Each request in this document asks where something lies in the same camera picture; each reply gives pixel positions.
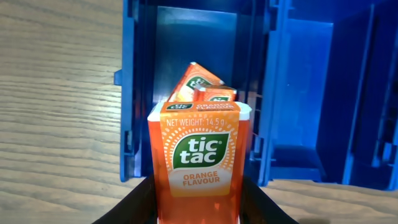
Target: tic tac logo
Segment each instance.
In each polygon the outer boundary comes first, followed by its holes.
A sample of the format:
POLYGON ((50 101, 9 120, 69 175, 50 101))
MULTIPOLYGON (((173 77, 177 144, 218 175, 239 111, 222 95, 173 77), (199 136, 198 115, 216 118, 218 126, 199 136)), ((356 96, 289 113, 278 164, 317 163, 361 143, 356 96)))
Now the tic tac logo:
POLYGON ((229 97, 228 96, 215 96, 211 98, 209 101, 228 101, 229 97))
POLYGON ((191 88, 192 90, 194 90, 194 89, 195 89, 195 86, 196 86, 197 84, 207 84, 207 85, 210 85, 211 83, 210 83, 209 81, 205 80, 205 79, 202 78, 202 77, 193 77, 193 78, 191 78, 191 79, 188 81, 187 86, 188 86, 189 88, 191 88))
POLYGON ((192 108, 191 103, 178 103, 178 104, 173 104, 173 105, 169 105, 168 107, 166 107, 167 110, 187 110, 190 108, 192 108))
POLYGON ((219 164, 228 145, 229 132, 197 133, 181 139, 173 153, 173 169, 211 167, 219 164))

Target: wooden table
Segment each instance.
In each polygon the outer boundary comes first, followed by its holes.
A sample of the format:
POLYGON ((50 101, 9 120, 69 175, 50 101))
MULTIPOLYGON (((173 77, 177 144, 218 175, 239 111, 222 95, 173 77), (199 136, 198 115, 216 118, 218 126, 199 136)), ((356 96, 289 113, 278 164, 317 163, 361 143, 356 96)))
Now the wooden table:
MULTIPOLYGON (((0 223, 91 223, 119 180, 122 0, 0 0, 0 223)), ((398 192, 264 191, 301 223, 398 223, 398 192)))

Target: orange tic tac box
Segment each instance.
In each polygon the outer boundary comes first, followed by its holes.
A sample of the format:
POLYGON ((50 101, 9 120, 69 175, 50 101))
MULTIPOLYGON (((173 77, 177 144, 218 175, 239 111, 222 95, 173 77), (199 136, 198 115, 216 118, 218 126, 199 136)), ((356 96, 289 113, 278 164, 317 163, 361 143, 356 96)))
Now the orange tic tac box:
POLYGON ((236 90, 228 86, 197 84, 194 101, 234 101, 236 90))
POLYGON ((238 222, 250 107, 159 103, 148 116, 161 224, 238 222))
POLYGON ((223 85, 224 82, 198 63, 191 62, 168 102, 192 102, 196 84, 223 85))

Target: bin compartment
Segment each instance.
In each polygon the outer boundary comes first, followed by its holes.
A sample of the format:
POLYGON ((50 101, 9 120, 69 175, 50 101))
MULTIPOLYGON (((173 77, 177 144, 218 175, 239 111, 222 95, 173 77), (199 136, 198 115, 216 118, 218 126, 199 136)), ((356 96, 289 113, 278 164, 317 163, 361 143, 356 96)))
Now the bin compartment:
POLYGON ((146 118, 198 62, 253 108, 259 185, 398 188, 397 14, 394 0, 124 0, 121 180, 153 172, 146 118))

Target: blue bin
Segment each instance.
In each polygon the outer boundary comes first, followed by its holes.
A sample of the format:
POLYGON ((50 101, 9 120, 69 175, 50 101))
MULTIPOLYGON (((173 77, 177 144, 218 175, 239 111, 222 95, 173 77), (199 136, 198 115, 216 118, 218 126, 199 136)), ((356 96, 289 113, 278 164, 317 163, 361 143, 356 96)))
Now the blue bin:
POLYGON ((121 181, 190 62, 253 108, 245 174, 398 188, 398 1, 124 0, 121 181))

